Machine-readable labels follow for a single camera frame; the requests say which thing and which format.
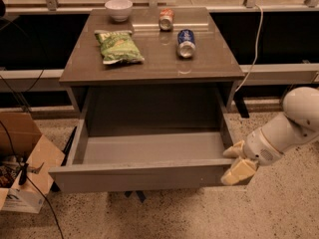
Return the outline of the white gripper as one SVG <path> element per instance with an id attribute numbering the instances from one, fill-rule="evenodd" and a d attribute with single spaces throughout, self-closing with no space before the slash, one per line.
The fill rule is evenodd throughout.
<path id="1" fill-rule="evenodd" d="M 253 160 L 257 160 L 260 165 L 270 165 L 283 156 L 269 143 L 260 127 L 250 133 L 245 140 L 226 149 L 223 155 L 236 158 L 221 177 L 224 185 L 234 185 L 252 177 L 257 171 L 257 162 Z"/>

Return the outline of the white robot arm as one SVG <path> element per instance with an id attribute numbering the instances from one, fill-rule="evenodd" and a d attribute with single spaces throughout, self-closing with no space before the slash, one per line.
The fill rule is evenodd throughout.
<path id="1" fill-rule="evenodd" d="M 234 185 L 252 177 L 259 166 L 281 159 L 294 146 L 314 141 L 319 136 L 319 90 L 300 87 L 282 101 L 283 112 L 251 132 L 223 152 L 234 163 L 221 182 Z"/>

